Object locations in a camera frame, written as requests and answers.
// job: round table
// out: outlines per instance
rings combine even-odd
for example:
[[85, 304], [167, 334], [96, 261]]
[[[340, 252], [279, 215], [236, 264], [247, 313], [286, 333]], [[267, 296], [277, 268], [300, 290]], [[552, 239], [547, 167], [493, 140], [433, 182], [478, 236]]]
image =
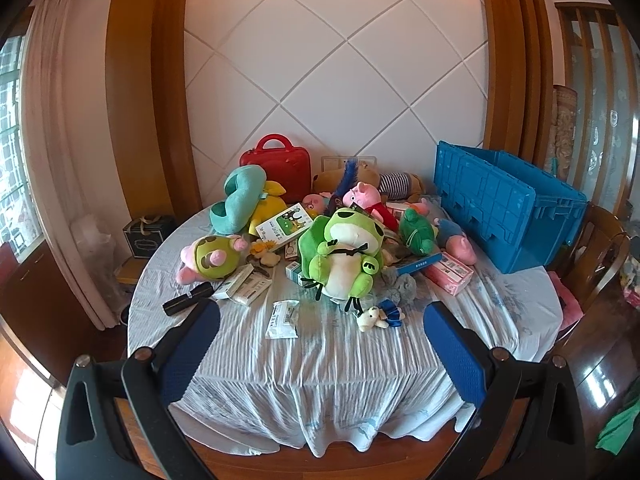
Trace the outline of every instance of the round table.
[[[204, 210], [147, 264], [131, 303], [129, 354], [154, 346], [187, 316], [188, 311], [167, 317], [162, 304], [191, 288], [175, 283], [180, 250], [209, 232]], [[366, 333], [351, 314], [327, 298], [314, 301], [311, 292], [288, 280], [281, 263], [270, 289], [250, 306], [218, 302], [220, 331], [170, 411], [185, 434], [233, 454], [308, 444], [322, 456], [339, 440], [364, 451], [379, 431], [429, 440], [456, 414], [456, 426], [463, 426], [473, 407], [464, 405], [424, 335], [424, 306], [443, 301], [489, 347], [503, 346], [521, 360], [540, 360], [562, 322], [542, 267], [503, 275], [476, 251], [473, 279], [455, 298], [418, 274], [418, 300], [405, 310], [403, 325]], [[266, 339], [273, 302], [284, 299], [300, 301], [298, 338]]]

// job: metal bolt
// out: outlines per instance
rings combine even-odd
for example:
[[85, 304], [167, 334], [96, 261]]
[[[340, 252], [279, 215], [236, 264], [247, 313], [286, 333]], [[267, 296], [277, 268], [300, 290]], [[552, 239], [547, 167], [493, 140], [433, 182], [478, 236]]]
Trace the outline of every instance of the metal bolt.
[[133, 352], [133, 358], [137, 361], [148, 361], [151, 359], [151, 356], [154, 354], [154, 351], [148, 346], [141, 346], [135, 352]]
[[90, 355], [82, 354], [78, 359], [76, 359], [76, 366], [78, 368], [87, 368], [89, 364], [91, 364]]
[[509, 352], [501, 346], [497, 346], [496, 348], [492, 349], [491, 354], [498, 361], [506, 361], [509, 358]]
[[551, 358], [551, 362], [556, 368], [564, 368], [566, 366], [566, 359], [561, 355], [554, 355]]

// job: pink tissue package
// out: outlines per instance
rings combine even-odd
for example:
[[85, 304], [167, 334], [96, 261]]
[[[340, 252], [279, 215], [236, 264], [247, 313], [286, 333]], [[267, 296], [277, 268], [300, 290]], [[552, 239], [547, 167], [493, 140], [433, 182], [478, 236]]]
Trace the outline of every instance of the pink tissue package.
[[422, 273], [437, 286], [455, 296], [466, 287], [474, 272], [450, 254], [443, 252], [442, 259], [425, 267]]

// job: red handbag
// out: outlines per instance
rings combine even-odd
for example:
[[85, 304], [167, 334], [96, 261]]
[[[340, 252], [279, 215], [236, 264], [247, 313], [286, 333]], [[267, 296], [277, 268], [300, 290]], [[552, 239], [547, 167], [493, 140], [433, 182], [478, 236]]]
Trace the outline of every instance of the red handbag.
[[[267, 148], [268, 140], [279, 140], [283, 148]], [[287, 192], [282, 199], [288, 203], [302, 202], [311, 193], [311, 160], [309, 152], [300, 146], [293, 146], [287, 137], [281, 134], [269, 134], [258, 145], [240, 157], [240, 166], [257, 164], [267, 174], [267, 180], [274, 180]]]

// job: blue storage bin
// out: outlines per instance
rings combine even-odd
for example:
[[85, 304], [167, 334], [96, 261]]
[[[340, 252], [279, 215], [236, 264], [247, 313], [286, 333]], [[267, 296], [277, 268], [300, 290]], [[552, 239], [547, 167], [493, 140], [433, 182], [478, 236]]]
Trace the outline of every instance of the blue storage bin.
[[503, 273], [551, 263], [572, 244], [587, 197], [507, 152], [438, 143], [442, 207]]

